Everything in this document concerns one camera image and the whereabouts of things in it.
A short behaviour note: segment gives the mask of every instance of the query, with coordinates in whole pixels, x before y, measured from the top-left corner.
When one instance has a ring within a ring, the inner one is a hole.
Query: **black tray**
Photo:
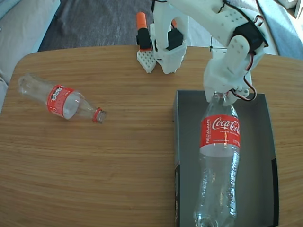
[[[193,212],[201,179],[198,162],[200,121],[208,106],[204,91],[179,90],[174,103],[176,224],[194,227]],[[264,94],[234,107],[241,124],[236,180],[235,227],[274,227],[279,221],[276,153]]]

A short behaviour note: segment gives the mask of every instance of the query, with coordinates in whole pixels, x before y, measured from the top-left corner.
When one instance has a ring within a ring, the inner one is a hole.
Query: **lying bottle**
[[[234,107],[224,105],[225,101],[225,94],[215,93],[201,121],[196,227],[233,227],[236,220],[240,123]]]
[[[20,77],[19,92],[47,107],[48,111],[67,120],[91,119],[103,123],[106,112],[92,106],[78,91],[45,81],[32,73]]]

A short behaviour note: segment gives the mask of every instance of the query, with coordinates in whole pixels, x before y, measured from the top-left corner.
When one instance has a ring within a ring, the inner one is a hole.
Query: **white robotic arm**
[[[259,26],[261,16],[253,21],[226,0],[158,0],[154,1],[153,9],[154,24],[150,26],[153,56],[164,73],[173,73],[181,66],[191,16],[227,47],[226,53],[213,51],[204,71],[207,101],[214,92],[228,93],[227,104],[238,98],[247,100],[249,88],[253,88],[250,70],[256,67],[264,55],[264,47],[268,46],[266,32]],[[177,29],[171,30],[172,20],[176,21]]]

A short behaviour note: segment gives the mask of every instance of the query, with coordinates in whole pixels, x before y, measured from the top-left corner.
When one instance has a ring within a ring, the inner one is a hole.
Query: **plastic bottle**
[[[92,106],[84,96],[69,87],[45,81],[32,73],[20,77],[19,92],[26,98],[36,101],[47,109],[67,120],[91,119],[103,123],[106,112]]]
[[[225,94],[215,93],[203,120],[199,161],[201,182],[194,211],[197,227],[232,227],[236,219],[235,181],[240,124]]]

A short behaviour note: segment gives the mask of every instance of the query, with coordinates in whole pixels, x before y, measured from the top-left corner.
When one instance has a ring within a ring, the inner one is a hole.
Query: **wood grain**
[[[1,227],[172,227],[172,104],[202,89],[210,59],[188,48],[176,74],[146,74],[137,47],[91,47],[26,56],[0,117]],[[67,122],[17,93],[25,72],[80,90],[106,123]],[[303,222],[303,64],[267,55],[253,71],[270,109],[279,167],[280,226]]]

